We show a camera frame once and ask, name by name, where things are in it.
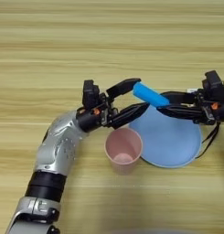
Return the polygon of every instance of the wooden table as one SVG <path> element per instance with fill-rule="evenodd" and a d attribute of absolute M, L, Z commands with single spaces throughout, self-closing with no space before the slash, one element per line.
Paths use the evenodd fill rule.
<path fill-rule="evenodd" d="M 83 80 L 105 90 L 141 77 L 159 91 L 185 90 L 212 69 L 224 79 L 224 0 L 0 0 L 0 234 L 48 125 L 80 107 Z M 128 94 L 115 104 L 135 102 Z M 141 160 L 130 176 L 111 170 L 109 131 L 80 145 L 57 224 L 63 234 L 224 234 L 224 125 L 191 165 L 167 170 Z"/>

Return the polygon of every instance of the pink cup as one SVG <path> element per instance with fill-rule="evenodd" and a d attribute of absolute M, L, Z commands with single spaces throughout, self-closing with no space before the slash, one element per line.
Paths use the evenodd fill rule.
<path fill-rule="evenodd" d="M 133 171 L 142 150 L 140 135 L 130 128 L 120 128 L 111 132 L 105 143 L 105 152 L 112 167 L 121 175 Z"/>

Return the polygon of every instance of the robotic arm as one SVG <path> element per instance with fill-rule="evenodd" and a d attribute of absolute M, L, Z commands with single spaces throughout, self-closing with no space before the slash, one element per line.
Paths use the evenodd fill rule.
<path fill-rule="evenodd" d="M 145 102 L 120 112 L 113 107 L 114 99 L 139 81 L 124 80 L 109 88 L 106 95 L 93 80 L 85 80 L 83 106 L 59 116 L 48 128 L 37 150 L 26 194 L 20 198 L 5 234 L 60 233 L 53 223 L 59 218 L 61 196 L 80 140 L 101 126 L 116 129 L 141 116 L 149 106 Z"/>
<path fill-rule="evenodd" d="M 203 89 L 193 93 L 169 91 L 162 93 L 170 104 L 158 107 L 164 115 L 214 125 L 224 122 L 224 82 L 215 70 L 207 72 Z"/>

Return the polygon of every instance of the light blue plate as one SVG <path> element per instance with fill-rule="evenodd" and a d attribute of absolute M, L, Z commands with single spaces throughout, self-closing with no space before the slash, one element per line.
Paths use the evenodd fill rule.
<path fill-rule="evenodd" d="M 192 121 L 165 116 L 150 106 L 129 127 L 141 135 L 144 144 L 142 158 L 150 164 L 181 167 L 194 161 L 199 154 L 201 131 Z"/>

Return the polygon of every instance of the cup rim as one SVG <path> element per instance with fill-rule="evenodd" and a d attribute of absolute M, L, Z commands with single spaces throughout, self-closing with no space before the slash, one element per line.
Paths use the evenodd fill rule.
<path fill-rule="evenodd" d="M 119 163 L 119 164 L 118 164 L 116 161 L 114 161 L 114 160 L 109 156 L 109 154 L 108 154 L 108 152 L 107 152 L 107 149 L 106 149 L 106 143 L 107 143 L 107 139 L 109 138 L 109 136 L 110 136 L 112 133 L 114 133 L 114 131 L 118 131 L 118 130 L 122 130 L 122 129 L 129 130 L 129 131 L 133 132 L 134 134 L 136 134 L 136 136 L 139 138 L 139 140 L 140 140 L 140 142 L 141 142 L 141 150 L 140 150 L 140 153 L 136 156 L 136 158 L 132 160 L 132 162 L 129 162 L 129 163 Z M 142 140 L 140 134 L 139 134 L 137 131 L 135 131 L 135 130 L 133 130 L 133 129 L 131 129 L 131 128 L 128 128 L 128 127 L 118 128 L 118 129 L 115 129 L 114 131 L 112 131 L 112 132 L 109 133 L 109 135 L 108 135 L 107 138 L 106 138 L 105 144 L 104 144 L 104 151 L 105 151 L 107 157 L 108 157 L 113 163 L 115 163 L 115 164 L 117 164 L 117 165 L 131 165 L 131 164 L 135 163 L 135 162 L 141 157 L 142 152 L 143 152 L 143 146 L 144 146 L 144 145 L 143 145 L 143 140 Z"/>

